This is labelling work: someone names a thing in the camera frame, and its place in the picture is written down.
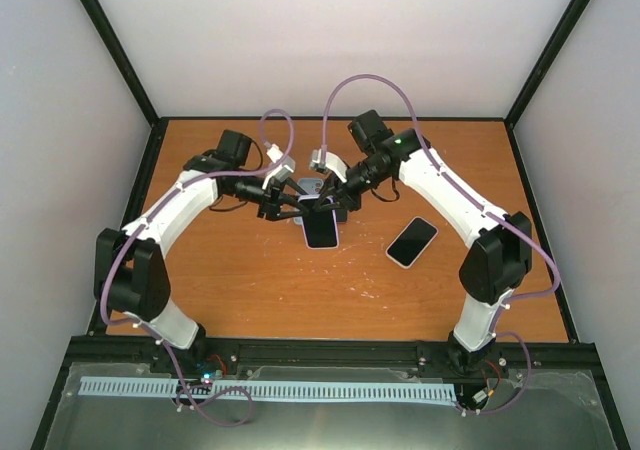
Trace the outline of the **purple phone black screen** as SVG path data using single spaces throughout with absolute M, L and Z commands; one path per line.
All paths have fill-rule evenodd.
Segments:
M 335 209 L 334 214 L 335 214 L 336 222 L 338 224 L 344 224 L 347 222 L 348 211 L 346 209 L 343 209 L 343 208 Z

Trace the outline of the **light blue phone case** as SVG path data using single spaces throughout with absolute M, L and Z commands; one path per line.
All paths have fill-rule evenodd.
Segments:
M 320 178 L 310 177 L 301 178 L 298 181 L 298 186 L 303 190 L 303 192 L 297 195 L 297 200 L 300 201 L 309 212 L 311 212 L 320 195 L 323 180 Z

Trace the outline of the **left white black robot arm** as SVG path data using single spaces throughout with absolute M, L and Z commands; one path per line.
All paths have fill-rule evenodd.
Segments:
M 175 183 L 146 212 L 119 230 L 105 229 L 97 237 L 94 295 L 100 315 L 115 325 L 144 328 L 157 344 L 168 345 L 172 358 L 186 372 L 201 370 L 208 360 L 206 330 L 188 317 L 171 297 L 165 259 L 195 218 L 224 195 L 257 205 L 258 215 L 271 221 L 300 215 L 284 188 L 290 184 L 295 162 L 288 150 L 268 146 L 271 163 L 247 170 L 252 139 L 226 130 L 216 148 L 195 155 L 183 166 Z

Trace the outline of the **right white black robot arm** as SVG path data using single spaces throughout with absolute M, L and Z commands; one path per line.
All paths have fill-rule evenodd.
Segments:
M 468 374 L 486 356 L 500 314 L 531 271 L 531 221 L 482 197 L 445 164 L 417 127 L 394 133 L 370 110 L 353 119 L 348 130 L 365 157 L 349 166 L 326 144 L 312 152 L 311 169 L 326 176 L 315 208 L 357 211 L 365 192 L 393 179 L 439 212 L 467 249 L 458 272 L 466 296 L 445 358 L 453 372 Z

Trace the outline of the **phone in white case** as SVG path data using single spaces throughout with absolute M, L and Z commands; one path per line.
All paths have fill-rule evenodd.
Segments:
M 386 248 L 386 256 L 403 269 L 411 268 L 432 241 L 438 229 L 421 217 L 414 217 Z

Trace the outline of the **black mounting rail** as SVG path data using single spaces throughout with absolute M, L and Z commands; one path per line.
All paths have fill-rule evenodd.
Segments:
M 263 366 L 384 368 L 404 370 L 422 378 L 470 381 L 480 369 L 494 363 L 503 373 L 524 370 L 590 370 L 602 373 L 593 344 L 500 342 L 483 351 L 464 367 L 452 346 L 437 341 L 337 341 L 287 339 L 208 338 L 199 350 L 177 350 L 181 370 L 190 378 L 210 370 L 238 376 L 243 370 Z

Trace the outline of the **black enclosure frame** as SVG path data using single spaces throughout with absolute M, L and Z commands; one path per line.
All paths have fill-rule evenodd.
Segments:
M 515 135 L 515 126 L 533 99 L 548 70 L 574 30 L 591 0 L 570 0 L 551 37 L 518 96 L 504 119 L 508 138 Z M 152 172 L 159 159 L 161 146 L 169 125 L 169 119 L 161 117 L 154 109 L 143 85 L 118 39 L 99 0 L 80 0 L 111 58 L 120 71 L 136 103 L 150 126 L 136 179 L 130 192 L 125 213 L 133 216 L 141 210 Z M 586 343 L 579 339 L 568 301 L 563 290 L 556 293 L 560 316 L 567 333 L 566 343 Z M 534 370 L 529 379 L 533 390 L 532 409 L 540 413 L 544 401 L 557 401 L 562 409 L 547 416 L 547 433 L 535 434 L 522 418 L 502 415 L 499 425 L 507 437 L 524 436 L 540 449 L 625 449 L 629 445 L 623 423 L 614 402 L 609 383 L 602 366 L 600 375 L 590 370 Z M 256 381 L 260 370 L 269 370 L 274 381 L 282 381 L 285 373 L 295 376 L 310 375 L 319 382 L 334 382 L 338 377 L 351 377 L 355 382 L 369 383 L 378 376 L 392 376 L 396 371 L 384 368 L 337 367 L 284 367 L 263 366 L 256 370 L 243 370 L 238 377 L 242 382 Z M 59 374 L 52 389 L 40 425 L 33 440 L 36 449 L 67 449 L 73 436 L 88 439 L 107 434 L 115 426 L 113 418 L 91 415 L 82 417 L 79 412 L 80 374 L 84 370 L 112 371 L 114 377 L 160 378 L 172 371 L 167 354 L 153 349 L 146 337 L 110 336 L 97 318 L 92 318 L 87 332 L 71 339 Z M 480 379 L 470 381 L 442 380 L 454 386 L 456 397 L 466 388 L 478 385 Z

